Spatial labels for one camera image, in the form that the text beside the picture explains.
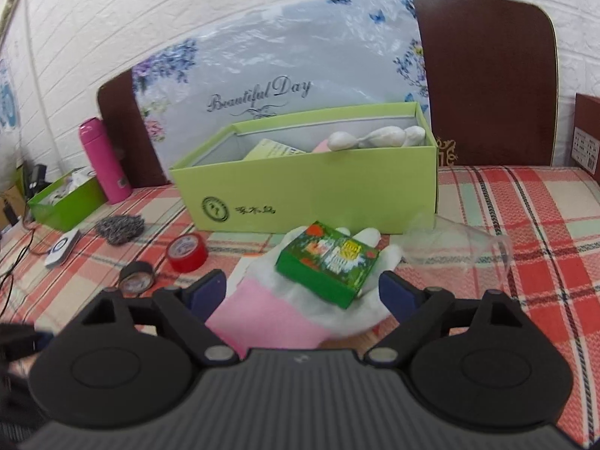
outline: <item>clear plastic cup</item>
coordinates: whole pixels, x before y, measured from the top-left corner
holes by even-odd
[[[397,243],[424,284],[418,287],[443,287],[460,298],[479,299],[487,289],[502,289],[512,262],[508,236],[436,214],[418,215]]]

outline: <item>open cardboard box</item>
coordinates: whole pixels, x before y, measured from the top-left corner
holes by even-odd
[[[2,196],[10,203],[10,206],[13,207],[14,213],[17,216],[23,216],[23,213],[25,212],[25,200],[17,186],[9,187],[2,193]],[[2,207],[0,207],[0,230],[3,230],[9,225],[8,219],[2,211],[3,207],[4,203],[2,202]]]
[[[335,131],[362,137],[422,126],[425,143],[242,160],[263,138],[313,150]],[[200,230],[284,233],[315,220],[402,233],[436,210],[437,145],[417,103],[346,106],[231,124],[171,168]]]

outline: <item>white remote control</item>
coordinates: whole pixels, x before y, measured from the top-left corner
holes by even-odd
[[[81,237],[81,232],[78,228],[73,228],[60,237],[46,257],[46,261],[44,262],[46,267],[52,269],[67,260],[79,237]]]

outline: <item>blue butterfly print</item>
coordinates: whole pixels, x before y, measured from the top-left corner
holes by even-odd
[[[385,15],[381,10],[379,10],[377,13],[369,13],[369,17],[371,17],[371,20],[373,20],[375,23],[385,22]]]
[[[404,7],[410,12],[413,18],[416,18],[415,3],[413,0],[401,0]]]
[[[413,102],[413,101],[416,101],[416,99],[415,99],[415,97],[413,96],[412,93],[409,93],[409,94],[407,94],[404,97],[404,102],[405,103],[410,103],[410,102]],[[429,108],[429,105],[424,105],[423,103],[419,103],[419,104],[421,105],[421,111],[423,113],[425,113],[427,111],[427,108]]]
[[[351,5],[352,0],[327,0],[328,3],[334,3],[335,5]]]

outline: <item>charger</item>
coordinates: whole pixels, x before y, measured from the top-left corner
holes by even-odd
[[[19,223],[19,217],[17,216],[17,213],[14,212],[12,205],[6,200],[6,198],[2,198],[2,200],[4,201],[4,208],[2,208],[4,216],[6,216],[6,219],[11,226],[15,226],[17,223]]]

